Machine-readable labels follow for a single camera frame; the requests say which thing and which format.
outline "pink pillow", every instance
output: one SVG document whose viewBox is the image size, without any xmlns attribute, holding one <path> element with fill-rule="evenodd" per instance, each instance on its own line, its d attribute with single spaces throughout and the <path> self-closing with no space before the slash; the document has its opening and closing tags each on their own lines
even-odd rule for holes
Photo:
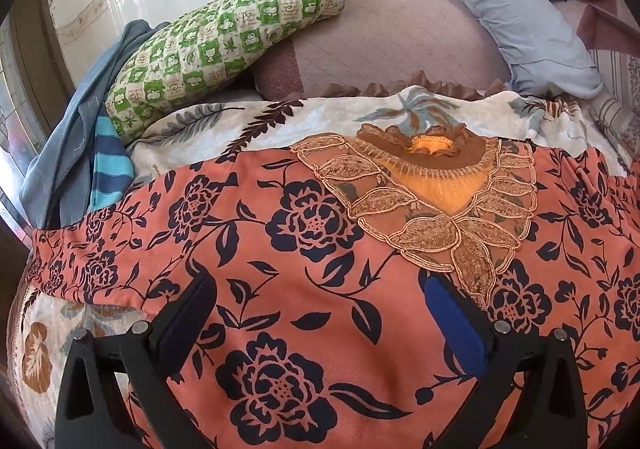
<svg viewBox="0 0 640 449">
<path fill-rule="evenodd" d="M 494 40 L 459 0 L 347 0 L 338 17 L 297 32 L 252 69 L 267 100 L 321 96 L 332 82 L 388 84 L 416 70 L 479 90 L 510 79 Z"/>
</svg>

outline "blue striped cloth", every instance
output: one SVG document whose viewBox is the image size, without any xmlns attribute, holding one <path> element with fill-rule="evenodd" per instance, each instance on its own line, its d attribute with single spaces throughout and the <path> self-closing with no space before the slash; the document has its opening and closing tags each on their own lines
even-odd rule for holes
<svg viewBox="0 0 640 449">
<path fill-rule="evenodd" d="M 95 121 L 94 175 L 88 212 L 122 200 L 133 181 L 133 164 L 104 104 Z"/>
</svg>

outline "brown ruffle trim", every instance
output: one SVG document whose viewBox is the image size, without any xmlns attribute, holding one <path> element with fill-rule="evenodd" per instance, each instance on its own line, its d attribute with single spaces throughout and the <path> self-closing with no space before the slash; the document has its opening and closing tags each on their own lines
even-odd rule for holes
<svg viewBox="0 0 640 449">
<path fill-rule="evenodd" d="M 467 88 L 462 84 L 456 84 L 454 82 L 431 82 L 423 70 L 413 72 L 407 80 L 396 80 L 389 88 L 384 87 L 382 84 L 372 82 L 369 86 L 360 90 L 354 86 L 346 86 L 344 84 L 329 84 L 329 87 L 324 90 L 321 95 L 322 98 L 337 98 L 342 96 L 375 96 L 384 97 L 390 95 L 396 95 L 409 86 L 422 86 L 429 92 L 435 95 L 450 96 L 451 98 L 457 98 L 459 100 L 482 100 L 488 96 L 495 95 L 496 93 L 506 90 L 506 86 L 500 79 L 495 79 L 494 82 L 488 87 L 484 95 L 479 93 L 473 88 Z M 289 93 L 283 100 L 301 100 L 309 98 L 305 93 Z"/>
</svg>

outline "embroidered neckline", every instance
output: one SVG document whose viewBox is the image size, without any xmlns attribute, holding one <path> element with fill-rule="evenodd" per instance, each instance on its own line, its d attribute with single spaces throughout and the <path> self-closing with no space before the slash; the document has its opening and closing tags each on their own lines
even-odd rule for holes
<svg viewBox="0 0 640 449">
<path fill-rule="evenodd" d="M 529 234 L 537 206 L 536 172 L 529 144 L 468 132 L 469 137 L 484 142 L 481 159 L 449 170 L 420 166 L 392 155 L 380 144 L 334 133 L 310 136 L 291 150 L 365 231 L 419 267 L 450 273 L 454 283 L 486 309 L 497 276 L 508 268 Z M 404 144 L 411 144 L 405 139 Z M 491 171 L 468 205 L 448 215 L 394 180 L 380 161 L 395 161 L 398 169 L 411 169 L 416 175 L 458 177 L 488 166 Z"/>
</svg>

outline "floral blanket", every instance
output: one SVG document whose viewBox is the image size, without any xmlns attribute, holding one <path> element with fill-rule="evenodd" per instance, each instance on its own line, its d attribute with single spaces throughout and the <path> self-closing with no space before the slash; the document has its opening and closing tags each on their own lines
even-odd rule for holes
<svg viewBox="0 0 640 449">
<path fill-rule="evenodd" d="M 247 95 L 246 98 L 258 98 Z M 408 135 L 435 124 L 465 123 L 484 136 L 530 138 L 578 156 L 598 148 L 612 175 L 625 167 L 577 103 L 521 98 L 501 92 L 467 102 L 434 95 L 420 86 L 377 98 L 312 98 L 290 102 L 212 102 L 192 106 L 150 126 L 129 152 L 140 185 L 178 166 L 248 149 L 290 145 L 313 133 L 354 134 L 363 123 L 397 125 Z M 29 289 L 18 303 L 10 346 L 13 385 L 36 439 L 52 444 L 57 393 L 70 333 L 85 326 L 94 334 L 122 333 L 141 312 L 119 307 L 69 304 Z"/>
</svg>

